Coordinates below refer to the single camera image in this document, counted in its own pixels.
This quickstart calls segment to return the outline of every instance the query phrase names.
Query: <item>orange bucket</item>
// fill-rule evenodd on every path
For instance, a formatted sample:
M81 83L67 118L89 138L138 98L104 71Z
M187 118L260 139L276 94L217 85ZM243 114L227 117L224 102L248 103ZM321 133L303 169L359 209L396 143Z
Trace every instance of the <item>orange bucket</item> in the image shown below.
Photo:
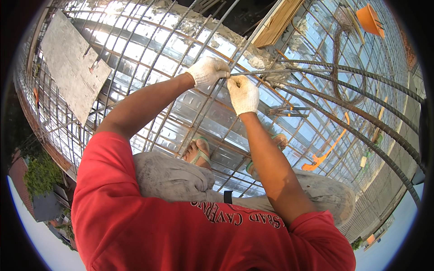
M378 15L370 4L356 11L357 19L362 28L371 34L378 35L384 38L384 30L382 23L378 19Z

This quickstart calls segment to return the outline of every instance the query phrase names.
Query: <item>concrete slab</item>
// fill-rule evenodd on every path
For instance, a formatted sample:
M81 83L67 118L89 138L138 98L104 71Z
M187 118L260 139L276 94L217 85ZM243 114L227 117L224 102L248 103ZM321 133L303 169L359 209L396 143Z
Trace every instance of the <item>concrete slab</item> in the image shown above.
M41 47L60 95L81 124L86 123L93 102L112 69L94 62L98 54L58 10L48 26Z

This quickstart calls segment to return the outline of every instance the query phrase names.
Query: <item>white work glove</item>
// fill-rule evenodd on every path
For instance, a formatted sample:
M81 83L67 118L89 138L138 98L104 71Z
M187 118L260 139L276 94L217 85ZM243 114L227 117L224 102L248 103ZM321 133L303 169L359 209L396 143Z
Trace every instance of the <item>white work glove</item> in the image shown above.
M246 76L231 76L227 80L227 89L237 116L247 112L257 114L259 90Z
M205 56L187 69L194 79L194 87L209 87L220 78L229 78L230 69L220 58Z

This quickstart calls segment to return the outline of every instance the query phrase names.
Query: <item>wooden board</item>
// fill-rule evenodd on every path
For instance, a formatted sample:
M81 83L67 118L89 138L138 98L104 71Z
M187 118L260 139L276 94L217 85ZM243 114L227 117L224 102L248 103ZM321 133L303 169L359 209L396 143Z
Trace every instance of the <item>wooden board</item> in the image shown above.
M258 48L274 45L291 23L303 2L304 0L282 1L254 37L252 43Z
M43 55L60 95L82 125L112 69L58 10L41 42Z

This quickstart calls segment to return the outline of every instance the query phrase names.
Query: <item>dusty trousers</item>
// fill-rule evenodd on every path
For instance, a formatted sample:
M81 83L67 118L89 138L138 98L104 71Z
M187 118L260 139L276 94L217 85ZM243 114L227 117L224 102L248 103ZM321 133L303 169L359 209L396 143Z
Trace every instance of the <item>dusty trousers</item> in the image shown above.
M168 202L224 202L223 195L212 190L214 175L209 169L159 152L133 155L136 179L143 197ZM319 174L293 169L304 193L319 211L329 210L335 226L345 224L354 213L355 195L345 184ZM252 177L260 181L256 170ZM274 212L266 195L232 198L232 204Z

